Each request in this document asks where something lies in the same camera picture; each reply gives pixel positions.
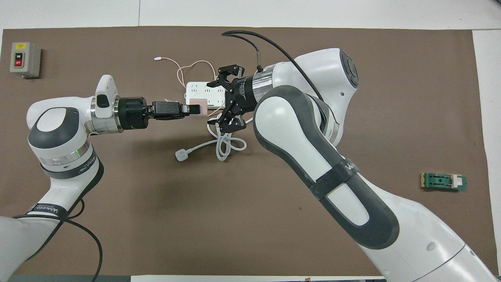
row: switch box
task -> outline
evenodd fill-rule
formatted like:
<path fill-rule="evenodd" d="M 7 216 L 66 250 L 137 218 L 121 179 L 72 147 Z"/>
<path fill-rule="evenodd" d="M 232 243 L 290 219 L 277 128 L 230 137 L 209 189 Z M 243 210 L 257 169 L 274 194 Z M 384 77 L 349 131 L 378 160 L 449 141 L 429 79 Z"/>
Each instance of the switch box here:
<path fill-rule="evenodd" d="M 14 42 L 11 51 L 11 72 L 24 78 L 40 75 L 40 48 L 30 42 Z"/>

